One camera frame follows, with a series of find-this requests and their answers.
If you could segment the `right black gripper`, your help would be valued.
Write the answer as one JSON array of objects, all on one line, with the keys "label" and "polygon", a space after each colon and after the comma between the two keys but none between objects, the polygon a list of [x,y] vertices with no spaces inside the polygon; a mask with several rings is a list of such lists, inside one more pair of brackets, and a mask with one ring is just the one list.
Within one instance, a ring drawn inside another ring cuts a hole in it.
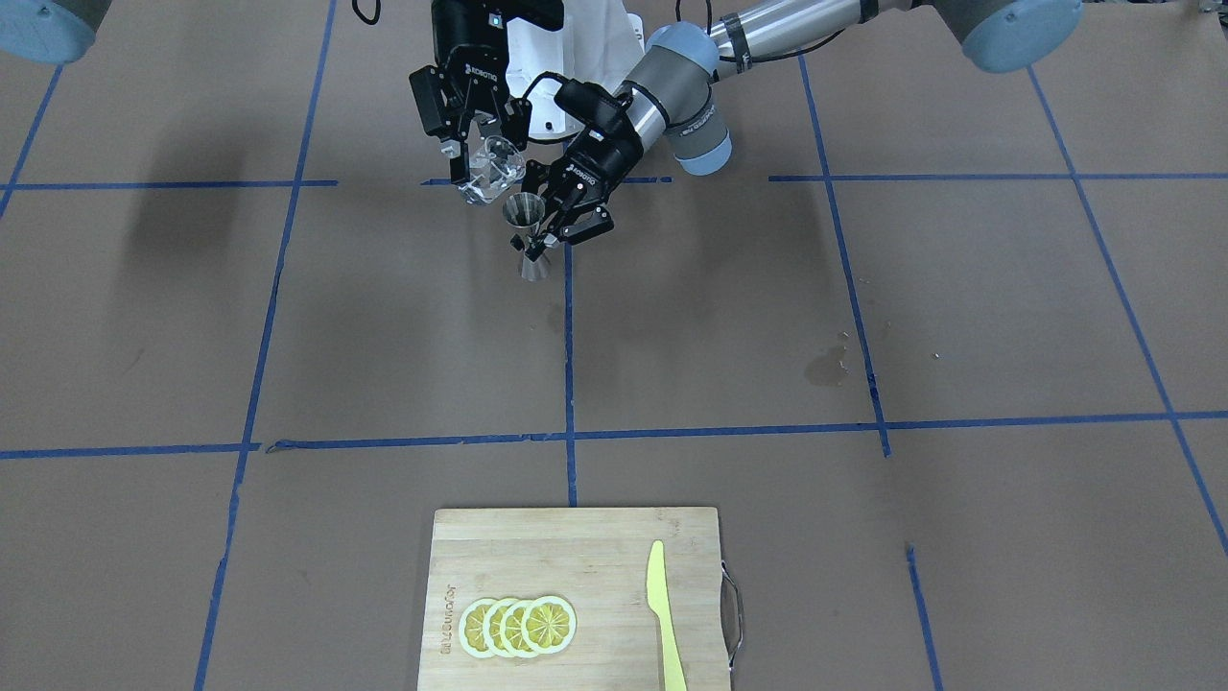
[{"label": "right black gripper", "polygon": [[433,1],[431,14],[436,65],[414,71],[409,83],[425,134],[438,139],[449,161],[449,182],[464,187],[472,180],[465,141],[475,117],[497,122],[497,136],[524,152],[533,106],[506,95],[508,34],[495,1]]}]

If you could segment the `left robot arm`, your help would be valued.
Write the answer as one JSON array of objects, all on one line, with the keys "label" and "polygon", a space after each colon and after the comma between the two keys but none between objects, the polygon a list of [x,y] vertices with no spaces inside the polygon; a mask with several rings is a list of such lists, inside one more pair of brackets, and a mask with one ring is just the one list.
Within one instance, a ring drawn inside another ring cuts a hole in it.
[{"label": "left robot arm", "polygon": [[878,14],[912,9],[912,1],[763,1],[710,28],[684,21],[658,28],[613,90],[561,80],[555,103],[582,128],[558,161],[528,163],[522,189],[540,198],[543,216],[515,232],[515,250],[535,261],[554,245],[612,230],[609,198],[661,139],[690,176],[715,174],[732,140],[713,83],[799,56]]}]

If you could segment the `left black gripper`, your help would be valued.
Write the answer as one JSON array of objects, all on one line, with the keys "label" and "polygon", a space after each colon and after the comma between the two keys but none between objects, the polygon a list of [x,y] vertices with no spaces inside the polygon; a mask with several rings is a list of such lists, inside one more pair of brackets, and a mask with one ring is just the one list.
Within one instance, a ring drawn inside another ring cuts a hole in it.
[{"label": "left black gripper", "polygon": [[535,245],[544,249],[575,245],[612,231],[615,222],[609,210],[596,207],[609,201],[643,153],[645,146],[632,130],[602,136],[587,130],[553,163],[528,160],[523,191],[540,198],[549,216],[586,214],[571,225],[544,230]]}]

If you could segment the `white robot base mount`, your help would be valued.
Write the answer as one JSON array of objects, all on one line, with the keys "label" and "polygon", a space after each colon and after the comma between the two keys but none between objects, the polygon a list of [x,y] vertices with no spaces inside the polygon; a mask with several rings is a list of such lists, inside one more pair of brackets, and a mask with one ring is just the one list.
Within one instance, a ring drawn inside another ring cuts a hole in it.
[{"label": "white robot base mount", "polygon": [[578,119],[559,107],[560,83],[542,72],[556,72],[580,83],[600,83],[614,93],[645,54],[642,18],[623,1],[565,1],[564,27],[550,32],[527,18],[511,18],[508,31],[510,95],[530,101],[530,139],[553,144],[583,130]]}]

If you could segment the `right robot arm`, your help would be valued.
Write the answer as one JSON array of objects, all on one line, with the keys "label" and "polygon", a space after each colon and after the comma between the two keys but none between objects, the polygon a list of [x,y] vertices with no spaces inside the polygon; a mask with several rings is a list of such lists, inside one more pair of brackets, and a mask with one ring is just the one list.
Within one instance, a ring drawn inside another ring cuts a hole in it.
[{"label": "right robot arm", "polygon": [[[2,52],[34,63],[79,61],[95,44],[108,1],[4,1]],[[523,18],[548,32],[564,27],[561,1],[433,1],[433,64],[409,76],[424,131],[438,139],[449,180],[472,182],[468,140],[508,140],[515,153],[528,144],[530,101],[508,88],[508,23]]]}]

